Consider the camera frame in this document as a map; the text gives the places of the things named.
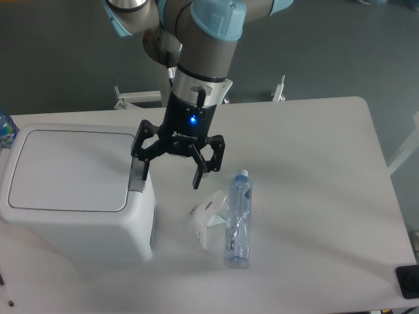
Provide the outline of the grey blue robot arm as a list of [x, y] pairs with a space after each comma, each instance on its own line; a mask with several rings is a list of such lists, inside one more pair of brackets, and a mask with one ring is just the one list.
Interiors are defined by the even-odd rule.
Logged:
[[192, 185], [221, 168], [225, 141], [209, 135], [238, 40], [246, 23], [287, 9], [290, 1], [104, 1], [115, 32], [131, 36], [159, 27], [181, 44], [174, 61], [164, 119], [141, 121], [131, 154], [148, 166], [163, 154], [191, 157], [197, 165]]

